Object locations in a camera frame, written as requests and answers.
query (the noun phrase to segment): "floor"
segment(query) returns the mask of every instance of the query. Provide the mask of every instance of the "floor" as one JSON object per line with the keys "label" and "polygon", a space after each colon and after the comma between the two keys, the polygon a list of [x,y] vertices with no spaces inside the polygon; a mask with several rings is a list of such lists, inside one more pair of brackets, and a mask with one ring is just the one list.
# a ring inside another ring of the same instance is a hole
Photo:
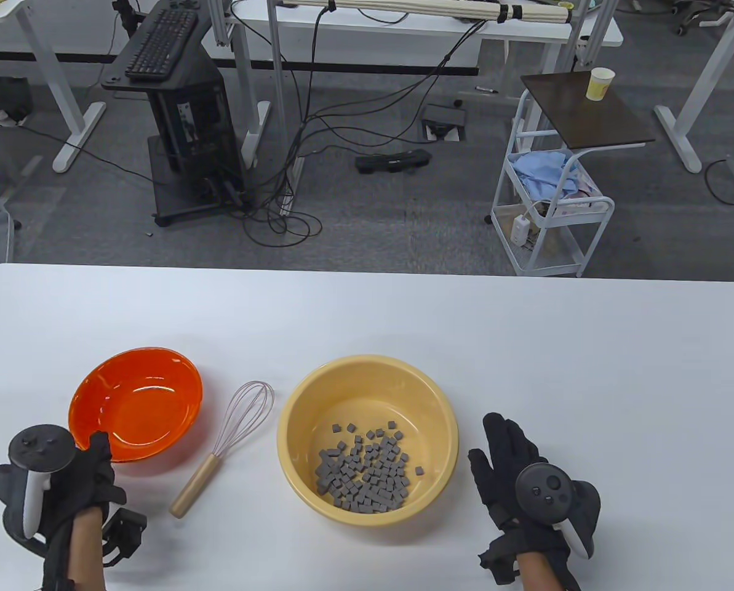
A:
{"label": "floor", "polygon": [[[648,0],[648,9],[657,6]],[[592,278],[706,279],[734,281],[734,207],[716,202],[702,175],[681,166],[651,115],[663,103],[676,112],[716,45],[721,29],[694,29],[685,37],[671,32],[674,18],[618,15],[626,38],[623,47],[605,49],[599,64],[617,71],[615,90],[656,130],[659,141],[637,150],[586,158],[585,165],[617,208],[586,276]],[[502,45],[485,43],[477,77],[442,78],[429,101],[451,104],[462,90],[495,84]],[[523,47],[524,67],[538,61],[539,48]],[[150,175],[145,138],[156,133],[147,102],[139,96],[114,97],[95,84],[98,65],[64,65],[83,100],[105,99],[102,123],[88,142],[95,155]],[[38,81],[33,64],[0,62],[0,75],[26,75]],[[232,76],[231,70],[224,71]],[[305,95],[306,74],[300,74]],[[378,96],[416,76],[316,74],[313,107]],[[259,98],[270,99],[271,73],[258,73]],[[63,120],[45,87],[34,88],[39,110],[29,126],[64,135]],[[292,93],[287,93],[294,106]],[[353,118],[355,126],[397,133],[412,120],[420,93],[375,115]],[[359,175],[353,154],[329,149],[307,158],[296,209],[318,217],[319,236],[289,248],[260,247],[245,235],[238,220],[227,216],[153,224],[150,183],[81,155],[69,172],[54,174],[54,140],[25,130],[1,130],[19,163],[43,155],[29,185],[10,202],[23,222],[15,259],[97,265],[171,265],[172,267],[288,268],[289,270],[384,271],[406,273],[513,274],[490,226],[489,210],[505,149],[513,109],[490,99],[466,99],[467,140],[429,147],[428,167],[408,174]],[[281,159],[277,117],[263,139],[255,180],[277,169]],[[374,142],[364,133],[349,137]],[[418,138],[413,130],[408,138]],[[705,163],[734,156],[734,59],[690,134]],[[317,136],[308,149],[335,143]],[[387,151],[406,149],[394,142]],[[715,169],[715,189],[727,199],[734,187]],[[4,177],[0,173],[0,186]],[[251,227],[254,236],[280,245],[285,239]]]}

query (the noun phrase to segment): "black glove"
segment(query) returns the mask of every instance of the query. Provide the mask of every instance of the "black glove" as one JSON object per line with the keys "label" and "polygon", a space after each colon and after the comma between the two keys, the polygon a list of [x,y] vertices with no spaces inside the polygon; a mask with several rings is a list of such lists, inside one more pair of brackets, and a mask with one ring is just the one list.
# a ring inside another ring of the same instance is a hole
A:
{"label": "black glove", "polygon": [[567,569],[569,546],[561,532],[531,520],[519,507],[515,492],[517,476],[527,465],[547,463],[539,450],[528,441],[514,421],[501,414],[490,413],[482,421],[490,446],[492,467],[484,451],[468,451],[476,488],[490,517],[504,531],[504,536],[490,543],[480,555],[482,568],[489,569],[498,585],[513,582],[516,572],[513,563],[517,554],[542,552],[546,555],[556,577],[569,591],[580,591],[580,586]]}
{"label": "black glove", "polygon": [[71,463],[52,475],[38,526],[44,539],[51,541],[62,524],[82,510],[100,507],[103,523],[107,521],[110,503],[126,503],[126,493],[114,485],[112,459],[107,433],[97,431],[90,436],[88,450],[78,449]]}

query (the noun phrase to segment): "plastic bowl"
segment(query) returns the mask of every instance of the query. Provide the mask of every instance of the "plastic bowl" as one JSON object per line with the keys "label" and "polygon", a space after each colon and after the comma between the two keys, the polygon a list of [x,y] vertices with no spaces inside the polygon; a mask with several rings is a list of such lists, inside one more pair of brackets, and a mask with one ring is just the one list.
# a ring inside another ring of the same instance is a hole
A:
{"label": "plastic bowl", "polygon": [[[410,456],[404,506],[364,515],[333,506],[331,495],[319,496],[319,451],[336,448],[339,441],[350,447],[354,435],[387,430],[389,421],[397,422],[404,434],[400,446]],[[351,422],[355,433],[347,431]],[[335,423],[341,433],[333,433]],[[449,483],[459,447],[454,412],[433,380],[407,363],[378,355],[345,357],[313,371],[290,397],[277,434],[279,461],[293,490],[320,515],[353,526],[387,526],[424,510]],[[417,465],[423,476],[415,475]]]}
{"label": "plastic bowl", "polygon": [[132,349],[82,381],[69,406],[69,431],[82,449],[91,433],[106,431],[113,462],[136,462],[181,439],[202,402],[203,380],[190,360],[160,347]]}

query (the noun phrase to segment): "paper cup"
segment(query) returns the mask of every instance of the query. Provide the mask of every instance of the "paper cup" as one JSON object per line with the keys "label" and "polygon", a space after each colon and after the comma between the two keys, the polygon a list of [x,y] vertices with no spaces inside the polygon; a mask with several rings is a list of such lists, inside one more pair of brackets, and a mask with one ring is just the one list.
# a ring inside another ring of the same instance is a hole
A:
{"label": "paper cup", "polygon": [[592,101],[601,101],[605,98],[605,93],[608,91],[613,78],[615,78],[615,72],[609,70],[609,68],[594,68],[591,70],[586,98]]}

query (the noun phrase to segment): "whisk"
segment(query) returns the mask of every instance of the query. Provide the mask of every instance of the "whisk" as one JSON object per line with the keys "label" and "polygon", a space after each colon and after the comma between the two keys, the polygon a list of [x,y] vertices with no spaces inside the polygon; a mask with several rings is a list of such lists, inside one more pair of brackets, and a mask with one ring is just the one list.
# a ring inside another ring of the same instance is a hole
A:
{"label": "whisk", "polygon": [[265,382],[246,382],[236,390],[227,405],[214,451],[195,470],[192,478],[170,505],[170,514],[173,517],[180,520],[186,515],[220,468],[226,453],[256,430],[266,420],[271,408],[274,408],[274,388]]}

